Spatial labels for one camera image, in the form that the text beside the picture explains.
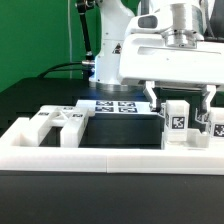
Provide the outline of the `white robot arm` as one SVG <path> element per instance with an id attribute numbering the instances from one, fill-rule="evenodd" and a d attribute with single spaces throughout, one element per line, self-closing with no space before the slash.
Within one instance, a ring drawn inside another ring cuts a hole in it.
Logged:
<path id="1" fill-rule="evenodd" d="M 211 27 L 219 0 L 141 0 L 133 14 L 121 0 L 96 0 L 101 50 L 89 78 L 114 91 L 142 86 L 150 109 L 160 109 L 154 89 L 196 90 L 200 112 L 224 88 L 224 42 Z"/>

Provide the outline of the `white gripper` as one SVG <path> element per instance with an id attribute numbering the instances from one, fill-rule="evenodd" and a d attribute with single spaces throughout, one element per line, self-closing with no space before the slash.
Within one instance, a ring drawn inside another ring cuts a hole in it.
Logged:
<path id="1" fill-rule="evenodd" d="M 224 86 L 224 43 L 210 25 L 213 3 L 150 3 L 131 19 L 121 50 L 118 80 L 143 85 L 152 112 L 161 104 L 154 88 L 202 88 L 195 119 L 206 121 L 216 86 Z"/>

